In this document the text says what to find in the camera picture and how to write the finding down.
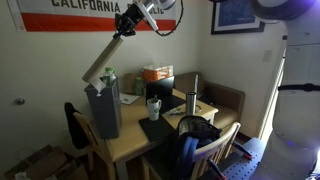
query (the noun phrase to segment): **chair backrest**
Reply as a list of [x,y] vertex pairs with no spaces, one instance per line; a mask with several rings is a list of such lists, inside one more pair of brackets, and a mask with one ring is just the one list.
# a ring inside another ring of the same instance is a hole
[[195,165],[191,180],[201,176],[208,169],[207,159],[213,159],[216,164],[221,160],[224,151],[230,149],[231,142],[238,133],[240,126],[238,122],[233,123],[230,129],[223,132],[219,139],[196,150],[193,158]]
[[83,131],[87,135],[87,138],[90,142],[90,148],[94,150],[101,158],[107,161],[111,161],[110,153],[107,148],[105,140],[99,137],[99,133],[94,124],[93,120],[90,120],[89,117],[82,115],[78,112],[73,113],[73,116],[79,122]]

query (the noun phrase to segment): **white cup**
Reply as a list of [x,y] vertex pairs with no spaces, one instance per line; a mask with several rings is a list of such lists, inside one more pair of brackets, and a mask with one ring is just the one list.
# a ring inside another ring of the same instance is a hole
[[162,102],[160,99],[155,99],[155,98],[148,99],[147,101],[148,114],[149,114],[149,119],[151,121],[156,121],[159,119],[159,110],[161,108],[161,104]]

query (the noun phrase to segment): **orange box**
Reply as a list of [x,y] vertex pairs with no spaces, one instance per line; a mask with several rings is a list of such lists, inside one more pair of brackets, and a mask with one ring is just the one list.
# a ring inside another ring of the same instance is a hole
[[148,65],[143,67],[143,80],[147,82],[173,76],[173,66]]

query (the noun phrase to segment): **wall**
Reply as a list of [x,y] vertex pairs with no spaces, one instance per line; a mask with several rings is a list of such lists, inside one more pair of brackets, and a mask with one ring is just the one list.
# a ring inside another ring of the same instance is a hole
[[[203,28],[200,70],[204,78],[245,92],[240,132],[257,136],[272,87],[278,61],[282,57],[286,34],[283,23],[267,24],[263,33],[210,35],[213,3],[199,2]],[[271,58],[263,60],[265,51]]]
[[[152,63],[168,63],[174,73],[198,70],[200,7],[185,0],[185,14],[177,32],[161,38],[138,32],[108,62],[120,77]],[[177,3],[177,19],[180,4]],[[91,114],[81,77],[110,42],[112,32],[22,33],[15,30],[7,2],[0,0],[0,173],[29,154],[25,147],[62,146],[72,154],[64,102]],[[13,101],[21,97],[23,106]]]

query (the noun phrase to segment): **wooden table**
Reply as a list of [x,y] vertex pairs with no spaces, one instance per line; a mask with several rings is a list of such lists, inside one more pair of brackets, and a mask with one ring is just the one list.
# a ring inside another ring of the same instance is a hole
[[[185,99],[185,94],[174,90],[173,94],[177,97]],[[202,110],[196,113],[197,116],[202,116],[213,123],[214,114],[218,112],[218,109],[204,104],[200,101],[196,103]],[[185,104],[181,106],[181,110],[184,111]],[[145,98],[140,97],[131,105],[121,105],[122,113],[122,126],[120,129],[120,135],[118,138],[106,140],[112,161],[115,163],[119,180],[127,180],[128,173],[126,168],[126,162],[137,157],[144,152],[158,146],[163,143],[162,141],[149,142],[147,136],[144,134],[138,121],[140,119],[148,117],[147,107],[145,104]],[[171,124],[173,128],[176,128],[179,120],[183,115],[168,117],[167,114],[163,114],[163,117]]]

